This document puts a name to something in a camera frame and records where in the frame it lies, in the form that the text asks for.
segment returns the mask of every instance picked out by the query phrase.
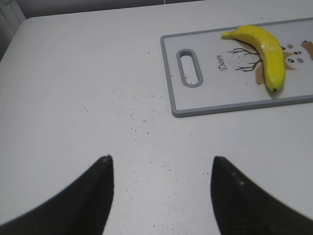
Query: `table surface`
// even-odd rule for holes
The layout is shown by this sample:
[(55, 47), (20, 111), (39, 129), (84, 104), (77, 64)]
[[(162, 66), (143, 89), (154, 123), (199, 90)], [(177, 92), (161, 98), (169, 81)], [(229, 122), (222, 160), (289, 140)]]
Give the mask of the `table surface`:
[(175, 118), (162, 35), (312, 16), (311, 0), (208, 0), (32, 18), (0, 63), (0, 223), (112, 154), (105, 234), (213, 234), (213, 157), (313, 218), (313, 104)]

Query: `white cutting board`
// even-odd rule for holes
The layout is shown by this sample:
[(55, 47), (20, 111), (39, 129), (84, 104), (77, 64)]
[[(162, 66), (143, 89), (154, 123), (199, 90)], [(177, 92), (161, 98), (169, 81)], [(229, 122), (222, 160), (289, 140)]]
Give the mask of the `white cutting board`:
[[(286, 81), (284, 87), (275, 93), (269, 91), (265, 84), (256, 82), (257, 77), (260, 79), (262, 63), (255, 64), (259, 60), (259, 56), (253, 54), (255, 51), (235, 40), (221, 39), (223, 31), (234, 30), (236, 27), (166, 35), (161, 38), (174, 116), (185, 117), (313, 101), (313, 60), (301, 45), (303, 41), (313, 41), (313, 19), (259, 26), (272, 33), (285, 48)], [(203, 77), (202, 84), (197, 87), (188, 87), (182, 82), (177, 53), (184, 50), (194, 51), (196, 54)], [(186, 81), (190, 81), (189, 72), (184, 73)]]

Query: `banana stem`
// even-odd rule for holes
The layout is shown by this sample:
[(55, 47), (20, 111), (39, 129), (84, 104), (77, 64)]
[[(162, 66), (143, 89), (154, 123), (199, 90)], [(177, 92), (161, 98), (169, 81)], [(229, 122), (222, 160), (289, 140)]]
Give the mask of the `banana stem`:
[(224, 32), (222, 33), (222, 38), (232, 38), (234, 35), (234, 32)]

